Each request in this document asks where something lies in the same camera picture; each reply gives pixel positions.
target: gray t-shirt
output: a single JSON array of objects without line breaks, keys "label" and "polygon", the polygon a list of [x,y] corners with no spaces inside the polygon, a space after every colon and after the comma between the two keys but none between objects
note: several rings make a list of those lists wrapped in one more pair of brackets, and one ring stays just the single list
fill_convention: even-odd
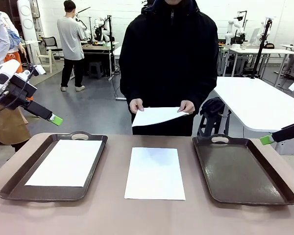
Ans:
[{"label": "gray t-shirt", "polygon": [[84,59],[80,40],[85,38],[81,25],[71,17],[61,17],[57,22],[64,58],[68,60]]}]

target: tray handle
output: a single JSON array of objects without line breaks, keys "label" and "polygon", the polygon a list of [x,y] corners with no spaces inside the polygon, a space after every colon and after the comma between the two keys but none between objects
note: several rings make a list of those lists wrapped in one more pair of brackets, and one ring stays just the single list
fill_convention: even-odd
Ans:
[{"label": "tray handle", "polygon": [[76,139],[73,139],[73,136],[75,136],[75,135],[81,135],[81,134],[87,136],[86,139],[82,139],[82,140],[88,140],[92,136],[91,134],[89,134],[89,133],[87,133],[85,131],[75,131],[73,133],[70,133],[69,136],[71,137],[71,140],[76,140]]},{"label": "tray handle", "polygon": [[[213,138],[223,138],[224,140],[220,140],[220,141],[213,141]],[[223,134],[216,134],[216,135],[212,135],[209,137],[211,143],[231,143],[234,139],[227,136],[227,135],[223,135]]]}]

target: sneakers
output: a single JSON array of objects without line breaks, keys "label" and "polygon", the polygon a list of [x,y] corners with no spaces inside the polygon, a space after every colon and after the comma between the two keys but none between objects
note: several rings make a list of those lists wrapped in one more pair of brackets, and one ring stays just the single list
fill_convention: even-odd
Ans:
[{"label": "sneakers", "polygon": [[[61,89],[62,92],[66,92],[68,90],[67,87],[61,87],[60,89]],[[80,92],[80,91],[85,89],[85,86],[75,87],[75,89],[76,89],[77,92]]]},{"label": "sneakers", "polygon": [[75,89],[76,89],[77,92],[80,92],[80,91],[85,89],[85,86],[75,87]]}]

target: hand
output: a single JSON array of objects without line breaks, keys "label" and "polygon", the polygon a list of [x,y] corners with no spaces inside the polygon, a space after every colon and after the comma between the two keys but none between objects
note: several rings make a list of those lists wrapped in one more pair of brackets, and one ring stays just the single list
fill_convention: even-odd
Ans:
[{"label": "hand", "polygon": [[137,114],[137,111],[144,111],[143,101],[141,99],[133,99],[130,104],[129,108],[133,114]]},{"label": "hand", "polygon": [[20,49],[21,53],[23,53],[24,56],[26,57],[26,50],[25,50],[25,48],[23,47],[22,43],[19,44],[19,49]]},{"label": "hand", "polygon": [[185,113],[192,114],[193,112],[195,112],[195,106],[194,106],[193,102],[191,102],[189,100],[183,100],[181,102],[181,107],[177,112],[178,113],[185,112]]}]

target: orange clothing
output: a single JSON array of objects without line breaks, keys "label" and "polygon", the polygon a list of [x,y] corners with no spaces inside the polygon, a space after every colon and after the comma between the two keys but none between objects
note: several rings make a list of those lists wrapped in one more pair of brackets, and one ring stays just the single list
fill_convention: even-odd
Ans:
[{"label": "orange clothing", "polygon": [[5,59],[3,61],[4,62],[7,62],[7,61],[13,60],[13,59],[14,60],[17,60],[20,63],[20,66],[19,66],[18,70],[16,71],[16,73],[23,72],[21,58],[20,58],[20,54],[19,54],[18,51],[7,54],[6,57],[5,57]]}]

